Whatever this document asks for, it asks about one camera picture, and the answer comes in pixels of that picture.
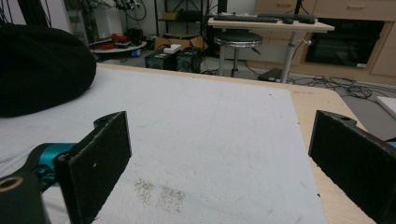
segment gray carpet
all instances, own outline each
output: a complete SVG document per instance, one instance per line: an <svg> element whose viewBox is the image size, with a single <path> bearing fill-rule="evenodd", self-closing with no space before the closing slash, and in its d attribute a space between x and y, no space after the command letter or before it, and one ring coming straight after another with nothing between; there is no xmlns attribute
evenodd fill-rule
<svg viewBox="0 0 396 224"><path fill-rule="evenodd" d="M145 67L145 56L152 50L143 49L139 58L131 58L128 55L117 56L120 64L128 66ZM232 61L226 60L224 65L224 76L230 75L233 66ZM206 57L201 64L202 71L214 72L219 68L219 59ZM257 79L258 74L266 71L260 69L249 69L245 62L238 64L239 72L235 78ZM310 77L290 74L288 80L293 85L315 86L336 91L354 112L359 121L369 133L381 140L396 137L396 119L394 119L376 101L376 96L388 96L396 98L396 87L381 86L377 84L363 84L351 82L340 78Z"/></svg>

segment white foam board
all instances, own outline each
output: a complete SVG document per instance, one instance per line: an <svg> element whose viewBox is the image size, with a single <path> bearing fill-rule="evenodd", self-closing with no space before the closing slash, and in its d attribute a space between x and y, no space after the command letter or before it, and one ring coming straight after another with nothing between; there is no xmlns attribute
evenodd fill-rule
<svg viewBox="0 0 396 224"><path fill-rule="evenodd" d="M288 91L98 68L77 100L0 119L0 156L78 142L121 110L133 156L94 223L326 222Z"/></svg>

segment black bag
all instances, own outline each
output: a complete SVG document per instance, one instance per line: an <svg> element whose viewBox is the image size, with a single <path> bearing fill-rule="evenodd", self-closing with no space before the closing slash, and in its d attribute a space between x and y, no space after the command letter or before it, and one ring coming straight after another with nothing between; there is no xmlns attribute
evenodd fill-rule
<svg viewBox="0 0 396 224"><path fill-rule="evenodd" d="M31 114L79 97L96 61L75 36L58 29L0 27L0 117Z"/></svg>

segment wall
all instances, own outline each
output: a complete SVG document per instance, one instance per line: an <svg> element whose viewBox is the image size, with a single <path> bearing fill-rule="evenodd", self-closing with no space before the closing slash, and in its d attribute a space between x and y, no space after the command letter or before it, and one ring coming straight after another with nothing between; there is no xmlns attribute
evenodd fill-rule
<svg viewBox="0 0 396 224"><path fill-rule="evenodd" d="M12 15L12 20L15 24L26 24L25 20L21 14L20 5L17 0L8 1L9 7ZM46 1L41 0L41 3L44 7L44 11L47 12ZM49 5L49 14L51 18L51 23L53 28L58 28L64 30L66 32L70 32L69 22L66 19L66 13L64 9L64 1L63 0L47 0ZM4 3L3 8L5 15L9 22L11 22L11 17L8 13L7 4Z"/></svg>

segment drawer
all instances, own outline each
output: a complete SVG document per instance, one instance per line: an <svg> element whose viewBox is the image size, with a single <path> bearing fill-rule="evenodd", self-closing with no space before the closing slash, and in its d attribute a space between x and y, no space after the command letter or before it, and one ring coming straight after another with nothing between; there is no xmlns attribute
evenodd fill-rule
<svg viewBox="0 0 396 224"><path fill-rule="evenodd" d="M382 48L373 67L373 75L396 77L396 49Z"/></svg>
<svg viewBox="0 0 396 224"><path fill-rule="evenodd" d="M256 11L265 12L290 12L295 8L295 0L256 0ZM315 1L304 1L303 6L306 11L312 13L315 7Z"/></svg>
<svg viewBox="0 0 396 224"><path fill-rule="evenodd" d="M396 1L317 0L314 15L369 21L395 21Z"/></svg>

